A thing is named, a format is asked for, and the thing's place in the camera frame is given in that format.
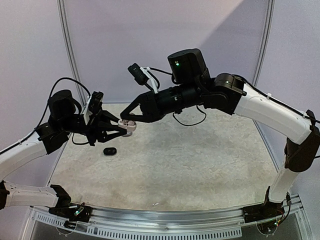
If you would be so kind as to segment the purple earbud charging case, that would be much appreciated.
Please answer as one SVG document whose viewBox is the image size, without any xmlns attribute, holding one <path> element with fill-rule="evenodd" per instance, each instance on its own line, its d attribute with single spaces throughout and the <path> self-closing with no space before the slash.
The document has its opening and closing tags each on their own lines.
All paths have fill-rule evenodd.
<svg viewBox="0 0 320 240">
<path fill-rule="evenodd" d="M 123 135 L 123 137 L 130 137 L 130 136 L 132 136 L 132 135 L 133 135 L 132 132 L 127 132 L 125 135 Z"/>
</svg>

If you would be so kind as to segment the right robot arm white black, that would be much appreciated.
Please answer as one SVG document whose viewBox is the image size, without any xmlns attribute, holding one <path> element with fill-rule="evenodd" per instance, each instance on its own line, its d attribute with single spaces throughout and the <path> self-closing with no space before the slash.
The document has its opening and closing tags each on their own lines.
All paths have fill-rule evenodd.
<svg viewBox="0 0 320 240">
<path fill-rule="evenodd" d="M 299 173 L 308 170 L 320 147 L 320 131 L 311 110 L 302 112 L 256 89 L 244 77 L 221 73 L 211 77 L 201 51 L 185 49 L 168 56 L 173 87 L 151 88 L 121 112 L 123 120 L 153 123 L 165 115 L 203 106 L 262 123 L 286 137 L 285 162 L 259 206 L 262 218 L 278 210 Z"/>
</svg>

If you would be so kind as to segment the pink round charging case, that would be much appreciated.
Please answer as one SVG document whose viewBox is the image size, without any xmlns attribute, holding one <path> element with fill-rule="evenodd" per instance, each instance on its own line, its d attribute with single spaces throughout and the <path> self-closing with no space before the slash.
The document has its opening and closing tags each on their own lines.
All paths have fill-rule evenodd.
<svg viewBox="0 0 320 240">
<path fill-rule="evenodd" d="M 130 133 L 130 132 L 134 132 L 137 128 L 137 124 L 135 122 L 135 125 L 129 125 L 129 121 L 133 121 L 133 120 L 127 120 L 128 121 L 128 124 L 125 125 L 125 124 L 122 124 L 122 120 L 125 120 L 125 119 L 120 119 L 117 123 L 118 127 L 122 128 L 122 129 L 125 129 L 127 131 L 127 133 Z"/>
</svg>

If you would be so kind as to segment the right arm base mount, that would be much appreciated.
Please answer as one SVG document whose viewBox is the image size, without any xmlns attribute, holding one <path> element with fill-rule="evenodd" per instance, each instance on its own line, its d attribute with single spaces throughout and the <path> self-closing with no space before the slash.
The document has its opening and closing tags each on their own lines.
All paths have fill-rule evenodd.
<svg viewBox="0 0 320 240">
<path fill-rule="evenodd" d="M 277 216 L 281 216 L 284 213 L 283 202 L 274 203 L 270 201 L 245 206 L 241 210 L 245 223 L 275 218 Z"/>
</svg>

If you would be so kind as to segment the black oval charging case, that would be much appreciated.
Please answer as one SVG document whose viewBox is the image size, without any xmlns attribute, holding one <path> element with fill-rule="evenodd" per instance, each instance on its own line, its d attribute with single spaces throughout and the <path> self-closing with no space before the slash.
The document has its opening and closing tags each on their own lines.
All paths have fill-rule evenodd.
<svg viewBox="0 0 320 240">
<path fill-rule="evenodd" d="M 105 156 L 114 156 L 117 154 L 117 149 L 115 147 L 106 147 L 103 149 L 103 154 Z"/>
</svg>

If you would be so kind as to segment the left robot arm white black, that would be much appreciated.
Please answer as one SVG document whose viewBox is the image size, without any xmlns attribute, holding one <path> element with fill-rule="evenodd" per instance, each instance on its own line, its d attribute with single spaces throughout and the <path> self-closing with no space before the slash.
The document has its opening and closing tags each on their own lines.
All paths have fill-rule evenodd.
<svg viewBox="0 0 320 240">
<path fill-rule="evenodd" d="M 5 178 L 25 164 L 60 149 L 70 134 L 80 134 L 87 143 L 105 143 L 127 134 L 123 121 L 102 109 L 102 92 L 93 92 L 85 108 L 68 89 L 51 96 L 48 121 L 37 126 L 25 139 L 0 153 L 0 207 L 43 206 L 55 208 L 63 217 L 74 213 L 71 197 L 59 185 L 37 187 L 11 183 Z"/>
</svg>

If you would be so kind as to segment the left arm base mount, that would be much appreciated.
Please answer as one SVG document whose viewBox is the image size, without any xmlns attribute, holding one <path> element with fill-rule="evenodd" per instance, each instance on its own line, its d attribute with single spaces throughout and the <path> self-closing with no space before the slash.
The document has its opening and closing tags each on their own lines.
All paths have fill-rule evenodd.
<svg viewBox="0 0 320 240">
<path fill-rule="evenodd" d="M 72 203 L 70 199 L 58 200 L 55 207 L 50 207 L 48 212 L 52 215 L 68 219 L 70 222 L 88 223 L 93 208 L 85 203 Z"/>
</svg>

